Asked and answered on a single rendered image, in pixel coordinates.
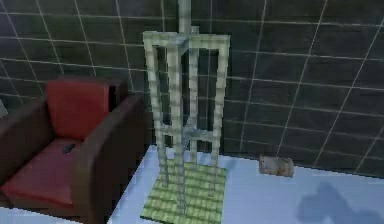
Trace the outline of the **small brown grey lump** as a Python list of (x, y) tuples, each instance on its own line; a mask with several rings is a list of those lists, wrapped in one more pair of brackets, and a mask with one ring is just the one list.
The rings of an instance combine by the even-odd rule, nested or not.
[(292, 177), (294, 175), (294, 163), (291, 158), (261, 155), (259, 158), (259, 172), (261, 174)]

